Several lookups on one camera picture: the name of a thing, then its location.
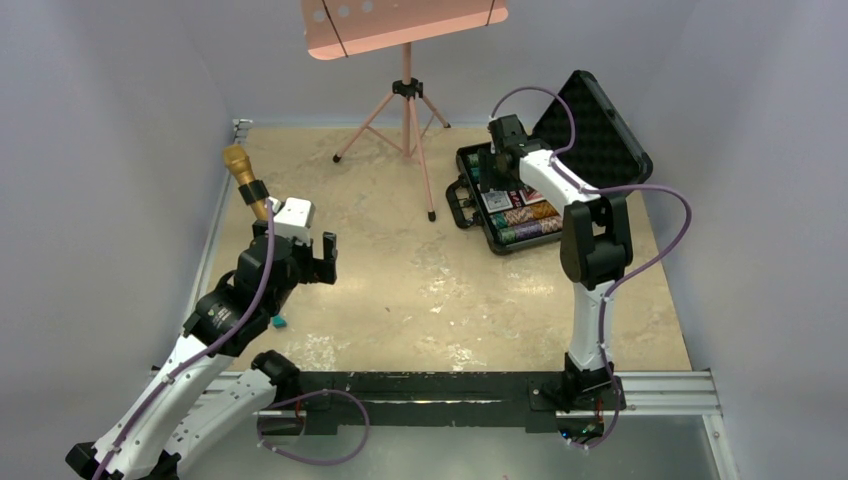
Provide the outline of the red playing card deck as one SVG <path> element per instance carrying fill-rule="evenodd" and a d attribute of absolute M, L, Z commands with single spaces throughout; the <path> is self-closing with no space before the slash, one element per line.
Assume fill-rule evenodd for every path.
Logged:
<path fill-rule="evenodd" d="M 529 187 L 520 189 L 519 195 L 525 205 L 532 205 L 535 203 L 543 202 L 545 200 L 545 198 L 539 192 Z"/>

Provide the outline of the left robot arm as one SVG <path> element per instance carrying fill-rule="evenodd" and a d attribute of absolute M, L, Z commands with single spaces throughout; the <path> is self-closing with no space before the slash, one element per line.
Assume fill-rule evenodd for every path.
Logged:
<path fill-rule="evenodd" d="M 235 269 L 202 296 L 164 365 L 124 416 L 95 441 L 75 444 L 66 464 L 82 479 L 176 479 L 194 455 L 244 417 L 298 395 L 299 369 L 275 351 L 259 354 L 224 393 L 198 406 L 206 388 L 263 333 L 300 284 L 337 280 L 337 237 L 313 255 L 304 225 L 257 221 Z"/>

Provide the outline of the black poker case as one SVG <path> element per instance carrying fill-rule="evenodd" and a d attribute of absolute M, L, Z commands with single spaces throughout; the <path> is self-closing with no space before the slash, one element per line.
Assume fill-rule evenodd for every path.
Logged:
<path fill-rule="evenodd" d="M 646 182 L 653 172 L 650 159 L 606 95 L 595 76 L 584 70 L 574 71 L 558 95 L 567 103 L 576 120 L 576 141 L 572 149 L 559 155 L 560 161 L 593 187 L 603 189 L 625 184 Z M 456 152 L 459 176 L 446 189 L 446 199 L 460 229 L 481 227 L 489 249 L 496 255 L 508 255 L 518 250 L 556 242 L 559 232 L 520 241 L 502 244 L 497 238 L 497 229 L 481 198 L 478 183 L 471 179 L 471 168 L 467 163 L 469 154 L 477 154 L 489 141 L 461 147 Z M 511 196 L 514 208 L 527 206 L 522 202 L 519 190 L 506 191 Z"/>

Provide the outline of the blue playing card deck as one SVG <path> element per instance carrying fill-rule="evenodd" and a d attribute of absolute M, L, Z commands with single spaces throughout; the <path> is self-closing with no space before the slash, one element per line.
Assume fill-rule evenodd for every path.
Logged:
<path fill-rule="evenodd" d="M 489 191 L 482 193 L 483 205 L 489 214 L 503 212 L 514 208 L 511 196 L 506 191 Z"/>

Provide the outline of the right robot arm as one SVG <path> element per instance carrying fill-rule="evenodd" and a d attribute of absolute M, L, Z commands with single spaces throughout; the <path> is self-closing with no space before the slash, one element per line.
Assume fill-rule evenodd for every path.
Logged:
<path fill-rule="evenodd" d="M 481 190 L 523 184 L 561 217 L 559 258 L 574 287 L 574 323 L 562 378 L 546 394 L 584 407 L 614 380 L 606 316 L 614 308 L 613 287 L 633 260 L 626 201 L 599 194 L 546 143 L 531 139 L 517 116 L 491 119 L 488 132 L 491 142 L 479 155 Z"/>

